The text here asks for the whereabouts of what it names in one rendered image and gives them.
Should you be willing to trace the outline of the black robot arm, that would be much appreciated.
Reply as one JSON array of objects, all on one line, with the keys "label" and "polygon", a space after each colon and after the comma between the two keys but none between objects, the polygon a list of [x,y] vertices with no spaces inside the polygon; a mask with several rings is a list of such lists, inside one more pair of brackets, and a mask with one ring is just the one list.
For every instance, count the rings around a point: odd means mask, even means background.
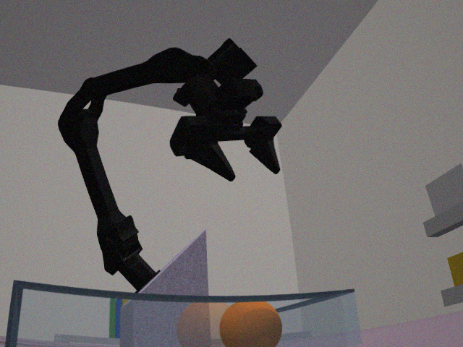
[{"label": "black robot arm", "polygon": [[[125,217],[117,207],[98,144],[98,119],[107,95],[151,83],[184,83],[173,100],[194,110],[197,99],[207,93],[208,110],[216,119],[220,110],[247,113],[246,107],[263,96],[257,80],[243,79],[257,67],[254,61],[228,38],[207,59],[180,48],[167,48],[134,66],[87,78],[66,104],[58,120],[63,140],[77,156],[98,219],[97,236],[104,270],[119,271],[137,290],[143,289],[158,273],[139,255],[143,250],[133,217]],[[214,82],[217,80],[221,86]],[[209,92],[215,90],[215,92]],[[91,101],[88,109],[83,109]]]}]

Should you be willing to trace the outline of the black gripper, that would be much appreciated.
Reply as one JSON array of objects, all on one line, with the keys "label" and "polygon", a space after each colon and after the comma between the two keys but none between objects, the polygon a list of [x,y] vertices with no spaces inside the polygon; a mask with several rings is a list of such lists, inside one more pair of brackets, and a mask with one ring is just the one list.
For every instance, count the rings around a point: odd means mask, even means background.
[{"label": "black gripper", "polygon": [[256,116],[250,127],[243,126],[245,113],[220,110],[212,119],[208,110],[207,93],[194,104],[196,116],[182,116],[170,139],[175,156],[185,156],[214,171],[228,181],[235,179],[234,171],[218,141],[245,140],[250,153],[270,171],[280,171],[273,138],[282,127],[275,116]]}]

